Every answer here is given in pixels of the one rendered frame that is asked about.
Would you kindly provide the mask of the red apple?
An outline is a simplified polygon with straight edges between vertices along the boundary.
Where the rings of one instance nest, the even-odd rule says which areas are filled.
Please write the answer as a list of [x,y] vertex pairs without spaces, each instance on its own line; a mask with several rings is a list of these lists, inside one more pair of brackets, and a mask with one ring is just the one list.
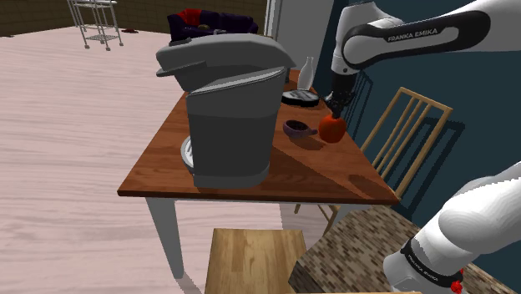
[[329,114],[321,119],[318,133],[323,141],[338,143],[346,133],[346,121],[342,117],[336,118]]

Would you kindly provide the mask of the white glass bottle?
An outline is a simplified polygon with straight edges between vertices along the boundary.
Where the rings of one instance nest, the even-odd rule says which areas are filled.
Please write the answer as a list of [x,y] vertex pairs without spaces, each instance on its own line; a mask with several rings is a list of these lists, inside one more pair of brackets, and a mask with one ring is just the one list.
[[314,79],[313,57],[307,57],[304,66],[302,67],[298,80],[297,88],[300,90],[309,90]]

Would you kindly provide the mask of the black round scale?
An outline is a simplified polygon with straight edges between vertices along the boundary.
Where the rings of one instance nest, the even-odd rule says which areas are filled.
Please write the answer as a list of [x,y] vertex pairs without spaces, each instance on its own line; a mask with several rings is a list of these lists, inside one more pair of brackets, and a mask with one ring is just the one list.
[[314,107],[319,104],[319,101],[320,97],[317,94],[303,89],[285,91],[281,98],[281,102],[284,104],[301,107]]

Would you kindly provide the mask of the purple cup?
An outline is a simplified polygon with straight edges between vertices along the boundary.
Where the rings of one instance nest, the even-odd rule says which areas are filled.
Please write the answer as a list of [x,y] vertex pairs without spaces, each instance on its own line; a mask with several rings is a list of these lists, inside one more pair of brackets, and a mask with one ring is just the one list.
[[318,134],[317,129],[312,129],[307,124],[294,119],[287,120],[282,125],[282,129],[290,138],[304,138]]

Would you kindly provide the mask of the light wooden chair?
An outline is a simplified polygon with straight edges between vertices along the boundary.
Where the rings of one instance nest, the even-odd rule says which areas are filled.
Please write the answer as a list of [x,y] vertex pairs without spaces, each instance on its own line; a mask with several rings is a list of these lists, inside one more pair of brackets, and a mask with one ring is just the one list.
[[[363,152],[377,136],[378,131],[384,125],[388,115],[403,94],[410,97],[407,106],[402,111],[392,132],[388,135],[385,144],[380,148],[373,161],[369,161]],[[341,112],[340,117],[345,121],[348,110],[351,108],[349,104]],[[441,110],[442,116],[429,133],[425,143],[420,146],[420,150],[413,158],[406,174],[399,181],[398,187],[396,189],[389,187],[384,183],[384,178],[396,165],[398,157],[405,152],[406,146],[412,141],[413,135],[419,130],[420,125],[424,122],[427,113],[431,109]],[[320,121],[323,117],[331,114],[325,102],[320,102],[320,105],[315,107],[314,110],[316,113],[312,117]],[[345,189],[352,193],[350,199],[346,201],[340,200],[338,197],[330,197],[325,201],[331,209],[331,215],[326,218],[328,221],[326,228],[331,229],[336,218],[340,215],[340,209],[344,206],[397,204],[402,199],[402,194],[425,160],[441,129],[447,123],[452,111],[453,109],[447,105],[401,87],[361,147],[355,145],[354,140],[347,132],[338,143],[333,144],[323,141],[319,133],[304,138],[290,138],[286,135],[291,142],[302,148],[310,148],[312,146],[324,147],[326,151],[322,155],[310,159],[311,165],[318,167],[328,179],[344,186]]]

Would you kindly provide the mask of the brown wooden table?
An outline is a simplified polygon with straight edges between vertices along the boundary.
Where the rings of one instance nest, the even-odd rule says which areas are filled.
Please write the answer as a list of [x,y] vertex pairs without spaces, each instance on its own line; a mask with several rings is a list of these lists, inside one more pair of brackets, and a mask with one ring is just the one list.
[[283,104],[266,179],[250,188],[207,189],[195,187],[181,159],[180,146],[189,134],[189,120],[185,99],[177,102],[117,190],[120,196],[145,198],[174,278],[185,273],[177,200],[332,204],[341,208],[338,220],[350,210],[398,203],[349,135],[338,143],[325,144],[316,137],[289,139],[282,130],[288,119],[317,125],[328,113],[324,104],[314,108]]

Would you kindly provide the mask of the grey coffee machine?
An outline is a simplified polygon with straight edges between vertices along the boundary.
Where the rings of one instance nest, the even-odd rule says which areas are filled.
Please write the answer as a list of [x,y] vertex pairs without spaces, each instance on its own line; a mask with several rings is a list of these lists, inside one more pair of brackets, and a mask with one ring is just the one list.
[[225,33],[161,48],[157,76],[187,93],[191,171],[200,188],[238,189],[269,172],[286,71],[294,62],[275,40]]

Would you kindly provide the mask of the dark purple sofa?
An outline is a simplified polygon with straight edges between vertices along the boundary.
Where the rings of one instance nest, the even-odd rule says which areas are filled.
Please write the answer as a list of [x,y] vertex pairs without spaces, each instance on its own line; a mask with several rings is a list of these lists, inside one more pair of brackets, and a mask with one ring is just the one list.
[[199,38],[218,33],[258,33],[258,25],[250,16],[217,13],[186,8],[167,17],[172,41]]

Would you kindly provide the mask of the patterned robot stand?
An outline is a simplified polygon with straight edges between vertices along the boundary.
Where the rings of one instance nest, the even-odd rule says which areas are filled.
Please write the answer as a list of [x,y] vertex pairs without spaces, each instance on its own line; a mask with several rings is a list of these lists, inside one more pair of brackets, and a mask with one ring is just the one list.
[[418,231],[388,206],[351,211],[297,260],[289,284],[297,293],[389,292],[383,260]]

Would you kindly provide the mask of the light wooden stool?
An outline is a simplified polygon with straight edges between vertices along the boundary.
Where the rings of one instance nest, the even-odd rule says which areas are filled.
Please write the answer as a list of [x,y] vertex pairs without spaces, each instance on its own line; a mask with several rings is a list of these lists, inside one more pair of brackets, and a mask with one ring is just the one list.
[[213,230],[205,294],[294,294],[289,284],[306,252],[300,230]]

